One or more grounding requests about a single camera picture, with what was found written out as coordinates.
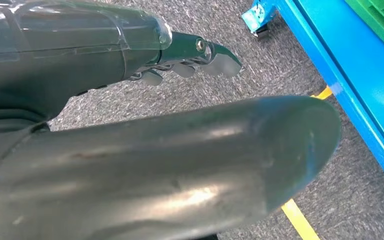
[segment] robotic hand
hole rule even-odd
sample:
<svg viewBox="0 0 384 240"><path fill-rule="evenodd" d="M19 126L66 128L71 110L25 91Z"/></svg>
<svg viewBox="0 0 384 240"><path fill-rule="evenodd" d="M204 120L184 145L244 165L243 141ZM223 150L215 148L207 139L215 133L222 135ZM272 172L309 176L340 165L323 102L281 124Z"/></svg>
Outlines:
<svg viewBox="0 0 384 240"><path fill-rule="evenodd" d="M225 47L140 10L0 0L0 240L189 240L263 219L334 152L337 112L277 96L50 132L70 97L123 80L227 77Z"/></svg>

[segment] yellow tape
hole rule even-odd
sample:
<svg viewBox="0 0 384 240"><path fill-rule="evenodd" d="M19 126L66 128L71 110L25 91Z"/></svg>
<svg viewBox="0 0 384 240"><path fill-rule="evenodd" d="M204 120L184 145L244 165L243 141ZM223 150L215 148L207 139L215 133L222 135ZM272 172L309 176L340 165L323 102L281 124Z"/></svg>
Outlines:
<svg viewBox="0 0 384 240"><path fill-rule="evenodd" d="M332 95L332 90L326 86L326 88L319 95L312 95L313 98L325 100Z"/></svg>
<svg viewBox="0 0 384 240"><path fill-rule="evenodd" d="M302 240L320 240L293 199L285 203L282 210Z"/></svg>

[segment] robotic finger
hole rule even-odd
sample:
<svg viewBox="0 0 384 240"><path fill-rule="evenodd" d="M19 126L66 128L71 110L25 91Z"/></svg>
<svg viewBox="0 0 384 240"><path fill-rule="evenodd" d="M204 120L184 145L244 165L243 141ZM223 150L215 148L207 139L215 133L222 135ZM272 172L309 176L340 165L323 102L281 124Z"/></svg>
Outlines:
<svg viewBox="0 0 384 240"><path fill-rule="evenodd" d="M129 80L144 80L158 85L163 77L157 71L173 71L183 78L192 77L197 68L210 75L236 76L242 68L238 58L226 47L204 40L200 36L172 33L172 43L161 50L157 62L139 69Z"/></svg>

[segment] dark green cylindrical tube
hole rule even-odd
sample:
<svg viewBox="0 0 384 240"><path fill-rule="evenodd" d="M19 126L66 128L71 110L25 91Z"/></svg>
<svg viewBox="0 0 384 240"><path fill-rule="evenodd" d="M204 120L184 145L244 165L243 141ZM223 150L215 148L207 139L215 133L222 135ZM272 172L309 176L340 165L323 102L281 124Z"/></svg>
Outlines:
<svg viewBox="0 0 384 240"><path fill-rule="evenodd" d="M0 240L192 239L252 223L339 138L338 113L301 96L36 133L0 166Z"/></svg>

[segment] metal screw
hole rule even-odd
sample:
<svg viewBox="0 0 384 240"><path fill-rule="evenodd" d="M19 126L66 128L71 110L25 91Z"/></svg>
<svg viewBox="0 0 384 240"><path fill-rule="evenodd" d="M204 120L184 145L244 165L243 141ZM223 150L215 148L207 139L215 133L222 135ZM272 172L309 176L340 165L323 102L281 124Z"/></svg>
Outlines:
<svg viewBox="0 0 384 240"><path fill-rule="evenodd" d="M206 48L206 43L204 40L202 39L196 40L196 50L198 50L198 52L201 52L201 53L204 52L205 48Z"/></svg>

